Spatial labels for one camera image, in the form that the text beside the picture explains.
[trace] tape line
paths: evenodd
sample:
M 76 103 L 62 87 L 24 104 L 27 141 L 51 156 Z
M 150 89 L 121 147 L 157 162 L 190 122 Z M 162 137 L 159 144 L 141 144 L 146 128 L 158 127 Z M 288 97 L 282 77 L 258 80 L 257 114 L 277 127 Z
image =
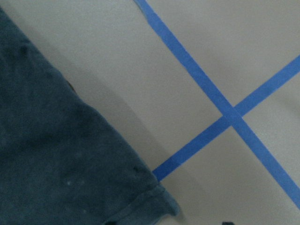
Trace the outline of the tape line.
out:
M 230 105 L 229 101 L 218 90 L 216 85 L 204 73 L 204 71 L 199 67 L 190 54 L 184 49 L 182 44 L 161 21 L 148 3 L 145 0 L 135 0 L 135 2 L 143 11 L 153 30 L 161 37 L 163 42 L 178 59 L 178 61 L 186 68 L 195 82 L 202 88 L 209 99 L 223 114 L 223 117 L 228 120 L 231 126 L 236 130 L 248 147 L 266 167 L 277 183 L 300 209 L 300 188 L 267 150 L 264 144 L 243 120 L 238 111 Z
M 235 106 L 235 109 L 241 116 L 246 115 L 299 72 L 300 55 L 238 103 Z M 224 117 L 221 117 L 158 166 L 153 173 L 156 175 L 157 179 L 161 181 L 229 127 L 230 123 Z

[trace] concrete floor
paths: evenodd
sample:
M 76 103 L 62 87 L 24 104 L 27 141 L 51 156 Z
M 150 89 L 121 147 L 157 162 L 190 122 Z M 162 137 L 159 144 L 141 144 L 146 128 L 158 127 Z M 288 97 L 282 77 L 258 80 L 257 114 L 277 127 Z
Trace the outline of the concrete floor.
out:
M 294 0 L 148 0 L 232 105 L 300 54 Z M 44 56 L 157 168 L 221 117 L 133 0 L 0 0 Z M 300 186 L 300 77 L 244 120 Z M 161 225 L 296 225 L 300 211 L 230 127 L 162 183 Z

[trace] dark blue fabric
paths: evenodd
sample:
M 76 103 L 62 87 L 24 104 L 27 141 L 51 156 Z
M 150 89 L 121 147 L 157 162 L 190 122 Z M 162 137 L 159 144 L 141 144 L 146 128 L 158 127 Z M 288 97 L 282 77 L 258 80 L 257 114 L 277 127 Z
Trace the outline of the dark blue fabric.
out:
M 0 9 L 0 225 L 152 225 L 178 213 L 125 140 Z

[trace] white floor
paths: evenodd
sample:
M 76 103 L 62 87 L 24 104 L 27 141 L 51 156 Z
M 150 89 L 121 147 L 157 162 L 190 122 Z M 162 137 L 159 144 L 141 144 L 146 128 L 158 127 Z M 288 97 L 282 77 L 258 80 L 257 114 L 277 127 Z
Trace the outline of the white floor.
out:
M 294 0 L 148 0 L 232 105 L 300 54 Z M 221 117 L 133 0 L 0 0 L 77 93 L 155 169 Z M 244 119 L 300 186 L 300 77 Z M 296 225 L 300 211 L 233 128 L 162 183 L 162 225 Z

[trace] blue painter's tape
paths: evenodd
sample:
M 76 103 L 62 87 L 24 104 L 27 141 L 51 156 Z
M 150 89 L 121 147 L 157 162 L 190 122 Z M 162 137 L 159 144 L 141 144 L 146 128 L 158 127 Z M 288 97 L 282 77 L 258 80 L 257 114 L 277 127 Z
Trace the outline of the blue painter's tape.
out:
M 145 0 L 135 0 L 135 2 L 144 12 L 150 26 L 161 37 L 163 42 L 178 59 L 178 61 L 186 68 L 195 82 L 202 88 L 205 94 L 233 126 L 233 128 L 257 156 L 261 163 L 266 167 L 273 178 L 300 209 L 300 188 L 295 184 L 295 182 L 282 168 L 278 161 L 271 155 L 264 144 L 243 120 L 238 111 L 230 105 L 229 101 L 218 90 L 215 84 L 204 73 L 204 71 L 199 67 L 190 54 L 184 49 L 182 44 L 171 33 L 168 27 L 155 14 L 148 3 Z
M 286 65 L 283 69 L 277 72 L 273 77 L 266 81 L 263 85 L 253 91 L 244 100 L 235 106 L 235 109 L 241 116 L 246 115 L 255 106 L 265 100 L 268 96 L 282 87 L 286 82 L 292 79 L 300 72 L 300 55 Z M 157 179 L 161 181 L 177 167 L 186 162 L 195 153 L 200 151 L 218 135 L 230 127 L 230 123 L 221 117 L 196 138 L 191 140 L 183 148 L 177 151 L 174 155 L 168 158 L 164 163 L 157 167 L 153 173 Z
M 228 120 L 225 117 L 221 117 L 156 168 L 153 171 L 154 175 L 161 181 L 229 127 L 230 123 Z

